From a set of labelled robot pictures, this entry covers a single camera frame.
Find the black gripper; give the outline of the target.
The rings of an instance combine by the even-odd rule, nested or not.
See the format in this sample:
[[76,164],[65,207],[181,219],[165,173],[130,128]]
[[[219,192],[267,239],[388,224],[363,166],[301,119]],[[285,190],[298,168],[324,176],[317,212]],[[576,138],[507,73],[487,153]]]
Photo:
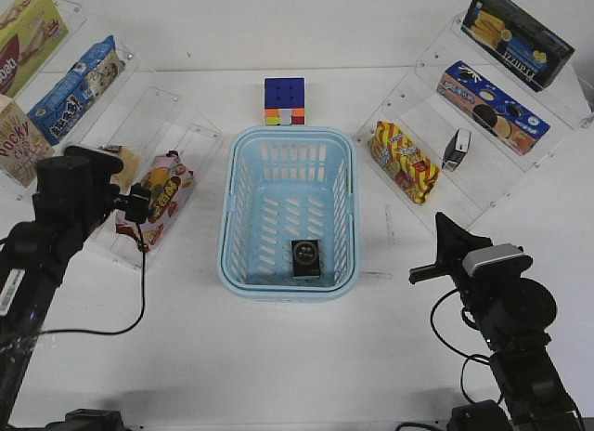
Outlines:
[[458,287],[457,277],[462,271],[463,258],[472,251],[484,249],[493,243],[486,237],[469,240],[469,232],[442,212],[435,214],[437,234],[436,258],[432,264],[412,268],[408,281],[415,285],[421,281],[449,276]]
[[123,170],[123,161],[113,153],[70,145],[35,169],[37,217],[106,217],[116,208],[120,188],[111,178]]

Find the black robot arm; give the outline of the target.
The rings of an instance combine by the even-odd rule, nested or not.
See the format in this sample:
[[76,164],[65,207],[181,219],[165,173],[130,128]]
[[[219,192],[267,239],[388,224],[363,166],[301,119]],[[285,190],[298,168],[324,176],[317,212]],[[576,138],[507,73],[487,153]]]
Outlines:
[[546,287],[523,276],[532,257],[513,244],[475,236],[441,212],[435,227],[436,260],[412,268],[409,280],[452,279],[463,320],[491,351],[488,365],[513,424],[519,430],[584,429],[546,350],[556,302]]
[[1,424],[6,425],[36,336],[71,258],[113,210],[123,161],[103,150],[69,146],[36,166],[34,219],[19,222],[1,248],[1,286],[16,290],[1,317]]

